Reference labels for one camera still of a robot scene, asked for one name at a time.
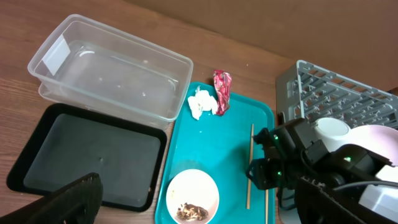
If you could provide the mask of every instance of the teal tray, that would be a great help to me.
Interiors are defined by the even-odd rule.
[[[216,96],[212,86],[191,83],[187,98],[195,90],[208,90]],[[251,187],[251,209],[246,209],[248,179],[244,172],[249,166],[251,124],[254,133],[262,128],[274,128],[271,109],[259,101],[231,94],[231,107],[223,116],[203,112],[200,120],[192,118],[185,99],[175,122],[167,156],[159,199],[156,206],[156,224],[175,223],[167,211],[165,196],[170,181],[181,171],[200,169],[209,174],[218,187],[220,204],[210,223],[265,224],[265,192]],[[261,145],[254,146],[253,158],[264,157]],[[269,191],[268,223],[275,223],[275,192]]]

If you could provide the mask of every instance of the white label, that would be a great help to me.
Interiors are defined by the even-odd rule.
[[[43,62],[52,75],[55,75],[69,53],[69,46],[61,34],[43,57]]]

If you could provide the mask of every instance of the red wrapper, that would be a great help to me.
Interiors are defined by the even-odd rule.
[[[224,70],[214,70],[214,87],[216,88],[218,97],[217,115],[224,115],[229,109],[229,98],[231,96],[232,78],[228,72]]]

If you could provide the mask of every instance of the brown wall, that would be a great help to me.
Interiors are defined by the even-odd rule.
[[[397,0],[127,0],[382,90],[398,86]]]

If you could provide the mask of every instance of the brown food residue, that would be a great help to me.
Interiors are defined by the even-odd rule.
[[[178,208],[177,210],[177,216],[182,220],[187,220],[187,221],[193,219],[203,220],[208,215],[209,213],[206,211],[206,209],[188,203],[181,205],[181,207]]]

